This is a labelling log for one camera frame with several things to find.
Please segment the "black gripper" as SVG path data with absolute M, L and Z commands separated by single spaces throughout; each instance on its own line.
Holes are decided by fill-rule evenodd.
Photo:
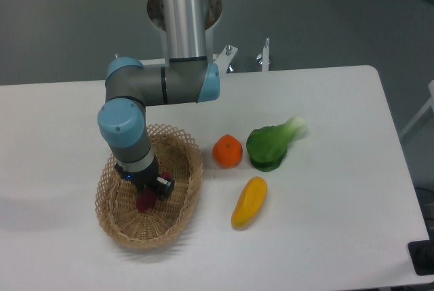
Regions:
M 150 189 L 160 200 L 169 199 L 174 190 L 174 179 L 167 174 L 159 175 L 159 164 L 156 158 L 147 168 L 139 172 L 128 172 L 118 163 L 115 164 L 115 170 L 121 179 L 132 183 L 137 191 Z

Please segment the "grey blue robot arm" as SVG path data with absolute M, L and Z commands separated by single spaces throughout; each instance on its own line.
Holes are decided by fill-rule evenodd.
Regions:
M 167 199 L 175 182 L 159 173 L 146 130 L 146 108 L 215 100 L 220 95 L 220 78 L 217 65 L 208 60 L 208 0 L 161 0 L 157 7 L 163 14 L 168 64 L 149 69 L 135 58 L 113 60 L 106 72 L 106 98 L 97 121 L 120 177 L 138 191 L 149 189 L 159 199 Z

